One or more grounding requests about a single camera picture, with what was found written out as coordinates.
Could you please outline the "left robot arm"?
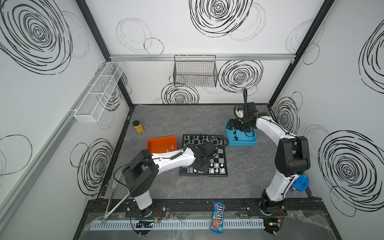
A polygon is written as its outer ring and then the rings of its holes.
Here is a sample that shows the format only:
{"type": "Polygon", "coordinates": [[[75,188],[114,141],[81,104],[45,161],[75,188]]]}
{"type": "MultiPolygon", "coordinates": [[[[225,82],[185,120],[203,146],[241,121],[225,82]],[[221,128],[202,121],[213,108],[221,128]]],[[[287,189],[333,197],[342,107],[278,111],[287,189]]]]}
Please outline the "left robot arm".
{"type": "Polygon", "coordinates": [[[214,143],[218,141],[222,142],[222,148],[229,145],[226,137],[213,136],[200,144],[185,144],[182,149],[173,152],[151,154],[149,150],[140,151],[129,163],[121,166],[128,193],[112,210],[106,210],[105,217],[112,214],[128,198],[136,201],[140,211],[150,212],[153,206],[150,187],[155,178],[163,172],[184,166],[192,167],[198,172],[209,171],[211,160],[219,154],[214,143]]]}

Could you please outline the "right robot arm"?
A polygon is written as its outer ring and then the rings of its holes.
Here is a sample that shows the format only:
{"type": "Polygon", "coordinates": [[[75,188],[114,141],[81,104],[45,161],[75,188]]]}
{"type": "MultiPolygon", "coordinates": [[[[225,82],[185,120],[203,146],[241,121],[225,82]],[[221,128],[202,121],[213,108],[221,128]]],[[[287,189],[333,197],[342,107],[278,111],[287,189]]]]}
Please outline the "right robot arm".
{"type": "Polygon", "coordinates": [[[234,119],[226,121],[226,134],[229,145],[239,145],[239,135],[245,136],[254,130],[264,132],[276,145],[276,173],[270,185],[263,190],[260,209],[270,216],[282,210],[286,194],[294,181],[310,169],[309,142],[304,136],[284,129],[266,113],[260,113],[253,102],[248,102],[248,90],[242,89],[244,104],[234,107],[234,119]]]}

